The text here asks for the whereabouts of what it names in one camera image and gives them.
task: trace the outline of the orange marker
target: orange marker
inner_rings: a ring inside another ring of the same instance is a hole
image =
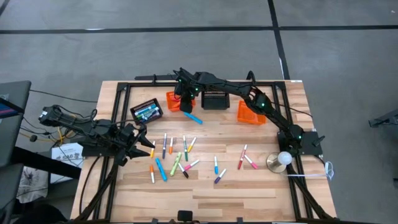
[[[170,141],[170,147],[169,147],[169,154],[171,155],[173,153],[173,137],[172,140]]]
[[[150,165],[150,177],[152,178],[152,183],[155,183],[155,176],[154,176],[154,166]]]

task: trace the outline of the white ball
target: white ball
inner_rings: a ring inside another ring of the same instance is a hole
[[[287,166],[292,162],[292,155],[290,155],[288,152],[280,152],[278,155],[278,161],[282,165]]]

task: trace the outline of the table leg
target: table leg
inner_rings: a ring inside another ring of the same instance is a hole
[[[79,179],[81,169],[64,162],[30,152],[26,149],[15,147],[11,157],[12,163],[22,163],[24,166],[44,170],[73,179]]]

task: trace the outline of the yellow marker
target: yellow marker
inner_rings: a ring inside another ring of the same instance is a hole
[[[150,157],[151,158],[153,158],[154,157],[154,154],[155,154],[155,148],[152,148],[151,150],[150,150]]]
[[[194,145],[194,143],[195,143],[196,140],[197,140],[197,138],[194,137],[193,140],[192,140],[192,142],[191,142],[191,145],[188,147],[188,152],[191,151],[191,149],[192,149],[192,147],[193,147],[193,145]]]

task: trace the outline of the marker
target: marker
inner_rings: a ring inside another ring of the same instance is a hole
[[[195,117],[192,114],[188,114],[187,112],[184,112],[184,115],[191,118],[192,120],[196,121],[198,124],[203,124],[203,121],[197,117]]]
[[[150,177],[152,178],[152,183],[155,183],[155,176],[154,176],[154,166],[150,165]]]
[[[217,184],[221,180],[221,178],[224,176],[225,172],[226,172],[226,169],[224,169],[221,172],[221,174],[216,178],[216,180],[214,181],[215,184]]]
[[[147,108],[144,108],[144,109],[142,109],[142,110],[139,110],[139,111],[135,112],[134,114],[137,116],[137,115],[139,115],[139,114],[142,114],[142,113],[145,112],[145,111],[148,111],[148,110],[150,110],[150,109],[154,109],[155,107],[156,107],[156,105],[153,104],[153,105],[148,106]]]
[[[241,169],[242,162],[243,162],[243,157],[244,157],[244,154],[246,153],[246,149],[247,148],[248,148],[248,145],[247,144],[244,145],[244,148],[243,148],[243,151],[242,151],[242,154],[241,154],[241,160],[239,160],[238,169]]]
[[[166,177],[166,174],[164,173],[164,170],[163,170],[162,164],[160,163],[159,158],[156,158],[155,161],[157,164],[157,168],[159,168],[160,174],[162,175],[163,181],[167,182],[167,177]]]
[[[189,170],[191,169],[191,167],[193,167],[195,164],[197,164],[199,162],[199,159],[197,159],[195,162],[192,162],[191,164],[187,165],[184,167],[185,170]]]
[[[196,140],[197,140],[197,138],[194,137],[193,140],[192,140],[192,142],[191,142],[191,145],[188,147],[188,152],[191,151],[191,149],[192,149],[192,147],[193,147],[193,145],[194,145],[194,143],[195,143]]]
[[[150,150],[150,157],[153,158],[153,157],[154,157],[154,154],[155,154],[155,148],[153,147],[153,148]]]
[[[244,157],[250,162],[250,165],[253,166],[253,168],[258,169],[257,164],[255,164],[247,155],[244,155]]]
[[[217,157],[214,157],[214,172],[218,174],[218,165],[217,165]]]
[[[137,115],[137,118],[140,118],[140,117],[148,117],[149,116],[149,114],[153,114],[153,113],[155,113],[156,111],[158,111],[159,110],[159,108],[158,107],[156,107],[156,108],[154,108],[154,109],[150,109],[150,110],[148,110],[148,111],[145,111],[145,112],[143,112],[143,113],[140,113],[140,114],[138,114]]]
[[[162,156],[163,159],[166,156],[166,142],[167,142],[167,133],[164,133],[163,156]]]
[[[173,153],[173,137],[172,140],[170,141],[170,147],[169,147],[169,154],[171,155]]]
[[[188,152],[187,152],[187,142],[185,140],[185,136],[182,136],[184,140],[184,154],[185,154],[185,161],[188,162]]]
[[[173,169],[172,169],[172,171],[170,172],[170,176],[174,176],[174,173],[175,173],[175,170],[176,170],[176,168],[177,168],[177,165],[178,165],[178,163],[180,163],[181,155],[182,155],[181,152],[179,152],[179,153],[177,154],[177,157],[175,158],[175,162],[174,162],[174,165],[173,165]]]
[[[184,176],[185,176],[186,178],[189,178],[189,175],[188,175],[187,172],[184,170],[184,168],[181,166],[181,163],[178,163],[178,166],[180,167],[180,169],[181,169],[182,173],[184,174]]]

